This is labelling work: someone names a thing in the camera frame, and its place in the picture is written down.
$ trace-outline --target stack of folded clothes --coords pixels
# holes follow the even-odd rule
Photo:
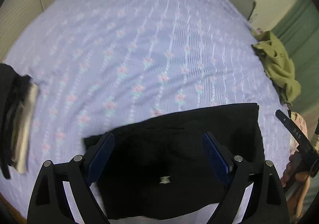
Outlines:
[[[0,64],[0,167],[6,179],[10,179],[9,166],[27,171],[29,126],[38,93],[30,80]]]

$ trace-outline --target bed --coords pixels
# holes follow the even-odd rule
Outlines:
[[[287,107],[251,48],[256,41],[247,19],[253,0],[231,1],[56,0],[49,6],[5,59],[19,74],[30,75],[40,93],[28,173],[10,169],[10,180],[0,175],[3,197],[26,218],[42,163],[83,154],[83,137],[162,114],[230,103],[259,104],[265,158],[281,176],[289,133],[275,111]],[[71,190],[65,189],[75,220],[82,223]],[[102,205],[94,186],[92,191]],[[237,222],[248,196],[249,188]],[[215,208],[208,205],[160,222],[205,223]]]

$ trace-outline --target wooden floor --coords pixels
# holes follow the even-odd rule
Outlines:
[[[19,224],[27,224],[27,220],[21,216],[21,214],[10,205],[10,203],[0,193],[0,200],[6,205],[11,215],[17,220]]]

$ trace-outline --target white logo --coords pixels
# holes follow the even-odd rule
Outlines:
[[[160,184],[168,184],[168,183],[170,183],[170,180],[169,180],[169,178],[170,178],[171,176],[163,176],[163,177],[161,177],[160,178]]]

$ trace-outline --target silver screw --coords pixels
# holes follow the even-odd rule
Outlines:
[[[82,156],[81,155],[76,155],[73,159],[74,159],[75,162],[79,162],[79,161],[82,160]]]
[[[237,162],[242,162],[242,157],[241,156],[235,156],[234,160],[236,160]]]
[[[274,163],[271,162],[270,160],[266,160],[266,165],[269,167],[272,167],[274,165]]]
[[[48,167],[49,165],[51,165],[51,161],[50,161],[50,160],[47,160],[47,161],[45,161],[45,162],[43,163],[43,165],[44,165],[45,167]]]

